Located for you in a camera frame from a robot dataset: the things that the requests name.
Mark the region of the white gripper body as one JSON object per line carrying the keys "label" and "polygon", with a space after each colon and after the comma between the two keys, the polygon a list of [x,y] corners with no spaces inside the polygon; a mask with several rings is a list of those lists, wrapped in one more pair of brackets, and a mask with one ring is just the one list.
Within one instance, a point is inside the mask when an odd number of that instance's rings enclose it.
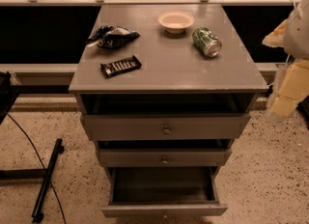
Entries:
{"label": "white gripper body", "polygon": [[309,60],[297,59],[276,73],[265,116],[271,122],[282,122],[308,96]]}

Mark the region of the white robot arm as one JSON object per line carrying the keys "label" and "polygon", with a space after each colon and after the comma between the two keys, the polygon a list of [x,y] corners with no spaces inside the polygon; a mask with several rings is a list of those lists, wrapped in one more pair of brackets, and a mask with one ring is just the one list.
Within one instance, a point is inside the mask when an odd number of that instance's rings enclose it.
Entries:
{"label": "white robot arm", "polygon": [[262,41],[268,47],[282,47],[295,59],[275,74],[267,102],[267,118],[274,122],[288,118],[309,96],[309,0],[291,1],[294,9],[289,17]]}

